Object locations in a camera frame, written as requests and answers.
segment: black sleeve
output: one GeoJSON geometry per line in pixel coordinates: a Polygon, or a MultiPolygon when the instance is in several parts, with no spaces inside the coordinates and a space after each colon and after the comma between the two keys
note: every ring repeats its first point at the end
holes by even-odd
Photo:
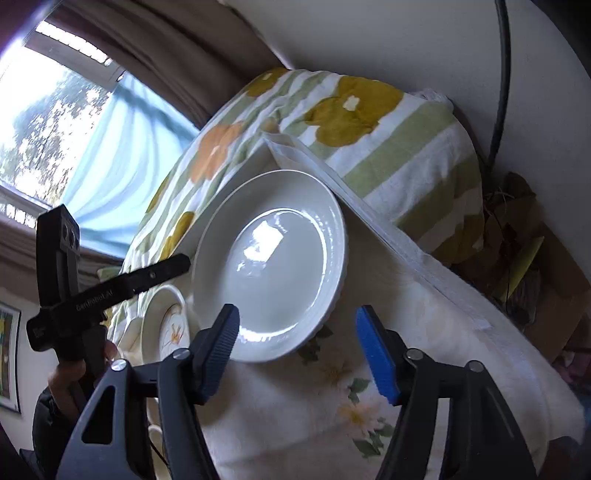
{"type": "Polygon", "coordinates": [[[33,417],[33,448],[46,480],[56,477],[57,467],[73,429],[74,425],[62,415],[46,388],[39,395],[33,417]]]}

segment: hand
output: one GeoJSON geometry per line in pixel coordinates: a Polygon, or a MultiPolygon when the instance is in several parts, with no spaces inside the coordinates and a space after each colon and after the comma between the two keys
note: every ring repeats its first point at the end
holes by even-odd
{"type": "MultiPolygon", "coordinates": [[[[105,343],[105,370],[117,355],[117,347],[113,342],[105,343]]],[[[73,424],[78,421],[80,412],[70,394],[69,387],[84,376],[86,364],[84,360],[77,362],[60,362],[47,381],[49,391],[60,412],[73,424]]]]}

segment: brown curtain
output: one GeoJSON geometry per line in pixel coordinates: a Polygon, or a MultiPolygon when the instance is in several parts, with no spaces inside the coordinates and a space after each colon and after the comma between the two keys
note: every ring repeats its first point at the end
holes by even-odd
{"type": "MultiPolygon", "coordinates": [[[[0,215],[0,287],[39,304],[35,238],[32,228],[0,215]]],[[[119,258],[81,248],[78,265],[80,289],[85,290],[99,282],[96,275],[99,268],[122,263],[119,258]]]]}
{"type": "Polygon", "coordinates": [[[199,128],[281,65],[217,0],[64,0],[48,21],[104,51],[199,128]]]}

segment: screw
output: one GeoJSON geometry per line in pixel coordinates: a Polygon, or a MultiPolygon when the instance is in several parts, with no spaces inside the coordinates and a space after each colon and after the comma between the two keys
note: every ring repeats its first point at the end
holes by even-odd
{"type": "Polygon", "coordinates": [[[122,358],[120,358],[119,360],[115,360],[111,364],[111,370],[115,370],[116,372],[121,372],[122,370],[125,370],[126,367],[127,361],[123,360],[122,358]]]}
{"type": "Polygon", "coordinates": [[[420,351],[418,348],[409,348],[407,350],[407,358],[409,360],[422,360],[423,359],[423,352],[420,351]]]}
{"type": "Polygon", "coordinates": [[[189,352],[188,348],[177,348],[174,352],[173,352],[173,358],[176,360],[182,360],[184,358],[187,358],[190,355],[191,352],[189,352]]]}
{"type": "Polygon", "coordinates": [[[482,365],[478,360],[469,361],[468,368],[477,374],[484,371],[484,365],[482,365]]]}

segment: white plate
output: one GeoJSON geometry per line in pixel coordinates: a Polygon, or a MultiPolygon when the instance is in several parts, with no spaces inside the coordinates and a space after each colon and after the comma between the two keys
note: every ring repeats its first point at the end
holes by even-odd
{"type": "Polygon", "coordinates": [[[160,362],[177,348],[188,348],[190,343],[183,295],[175,286],[161,285],[154,292],[142,323],[142,360],[145,364],[160,362]]]}
{"type": "Polygon", "coordinates": [[[224,200],[203,233],[193,262],[191,330],[211,326],[233,303],[240,331],[230,358],[285,355],[322,325],[345,259],[343,215],[324,184],[295,170],[259,175],[224,200]]]}

